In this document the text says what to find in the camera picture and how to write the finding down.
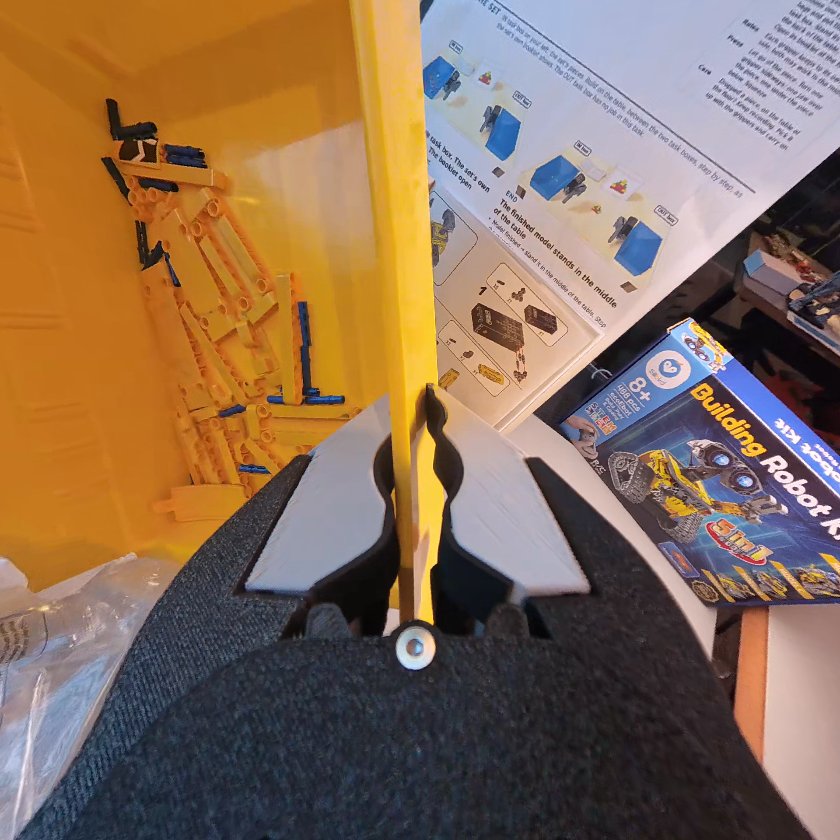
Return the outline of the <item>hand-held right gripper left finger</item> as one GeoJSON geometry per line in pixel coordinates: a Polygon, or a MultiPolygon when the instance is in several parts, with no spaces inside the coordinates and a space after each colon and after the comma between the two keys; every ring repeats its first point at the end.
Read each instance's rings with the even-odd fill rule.
{"type": "Polygon", "coordinates": [[[388,395],[318,444],[245,576],[250,595],[334,604],[381,636],[401,566],[388,395]]]}

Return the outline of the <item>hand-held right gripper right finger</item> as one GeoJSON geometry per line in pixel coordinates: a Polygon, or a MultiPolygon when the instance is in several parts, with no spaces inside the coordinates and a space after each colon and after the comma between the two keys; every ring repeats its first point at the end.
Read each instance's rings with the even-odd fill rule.
{"type": "Polygon", "coordinates": [[[590,582],[543,490],[556,475],[454,397],[427,384],[427,431],[444,491],[434,622],[471,634],[499,606],[590,594],[590,582]]]}

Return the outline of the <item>large clear plastic bag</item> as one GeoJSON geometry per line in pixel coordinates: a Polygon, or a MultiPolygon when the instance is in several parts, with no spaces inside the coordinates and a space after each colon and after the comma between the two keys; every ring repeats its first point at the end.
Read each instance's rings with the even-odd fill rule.
{"type": "Polygon", "coordinates": [[[23,830],[69,769],[180,569],[130,553],[35,592],[1,559],[1,838],[23,830]]]}

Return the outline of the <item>yellow plastic bin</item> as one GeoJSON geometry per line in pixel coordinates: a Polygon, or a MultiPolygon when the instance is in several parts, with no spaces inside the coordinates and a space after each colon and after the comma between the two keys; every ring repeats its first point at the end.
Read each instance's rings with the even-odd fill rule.
{"type": "Polygon", "coordinates": [[[2,554],[185,560],[389,392],[403,617],[440,489],[419,2],[2,2],[2,554]]]}

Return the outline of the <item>blue robot kit box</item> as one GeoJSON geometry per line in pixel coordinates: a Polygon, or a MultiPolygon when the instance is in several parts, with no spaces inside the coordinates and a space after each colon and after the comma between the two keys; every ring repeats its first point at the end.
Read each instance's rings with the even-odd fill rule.
{"type": "Polygon", "coordinates": [[[838,603],[838,454],[694,320],[553,427],[700,601],[838,603]]]}

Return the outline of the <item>small pale blue box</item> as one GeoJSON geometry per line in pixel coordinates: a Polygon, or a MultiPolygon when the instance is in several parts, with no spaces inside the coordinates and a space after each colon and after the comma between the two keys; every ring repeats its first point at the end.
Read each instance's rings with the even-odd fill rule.
{"type": "Polygon", "coordinates": [[[745,277],[785,298],[802,284],[793,265],[760,249],[747,256],[743,268],[745,277]]]}

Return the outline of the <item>large printed instruction sheet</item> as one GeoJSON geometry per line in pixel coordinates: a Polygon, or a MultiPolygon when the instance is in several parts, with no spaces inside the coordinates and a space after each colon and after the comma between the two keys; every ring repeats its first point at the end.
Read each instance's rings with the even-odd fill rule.
{"type": "Polygon", "coordinates": [[[604,336],[838,149],[838,2],[432,2],[421,36],[431,178],[604,336]]]}

